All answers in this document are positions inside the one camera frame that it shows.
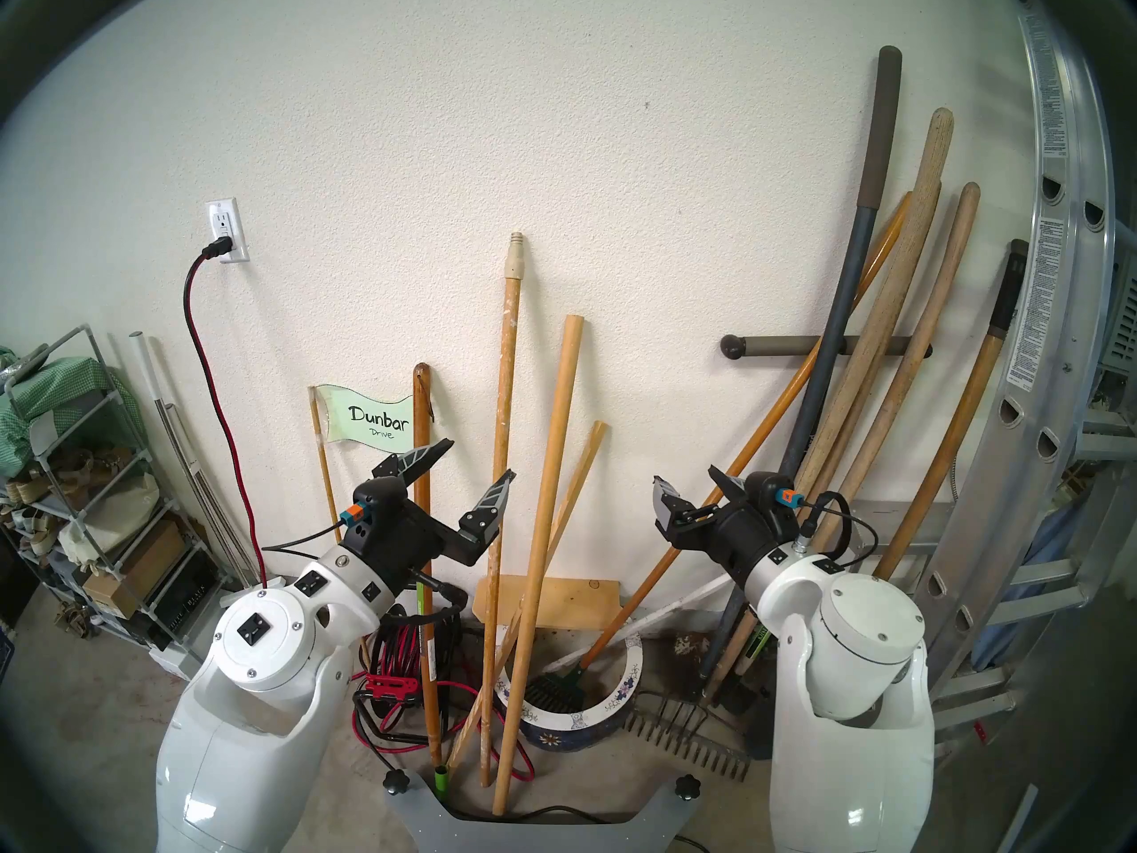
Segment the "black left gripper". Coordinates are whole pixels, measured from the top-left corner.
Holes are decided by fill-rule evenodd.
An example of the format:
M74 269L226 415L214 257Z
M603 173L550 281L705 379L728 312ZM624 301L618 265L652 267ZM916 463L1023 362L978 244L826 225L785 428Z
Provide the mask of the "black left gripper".
M409 488L451 449L455 441L443 438L409 452L392 453L372 469L372 478L395 478ZM425 565L445 556L460 565L474 566L500 535L501 522L515 473L507 469L459 520L457 529L431 516L405 496L375 504L368 499L342 512L346 549L363 561L373 580L363 585L364 601L393 595L383 585L406 585Z

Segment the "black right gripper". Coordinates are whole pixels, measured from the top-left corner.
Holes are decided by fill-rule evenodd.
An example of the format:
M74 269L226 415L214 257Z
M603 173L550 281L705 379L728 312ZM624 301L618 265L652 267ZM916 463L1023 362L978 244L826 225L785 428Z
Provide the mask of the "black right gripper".
M706 554L745 588L763 557L796 539L796 514L780 504L756 506L748 499L744 479L714 465L707 473L727 505L695 507L662 477L652 479L656 528L674 549Z

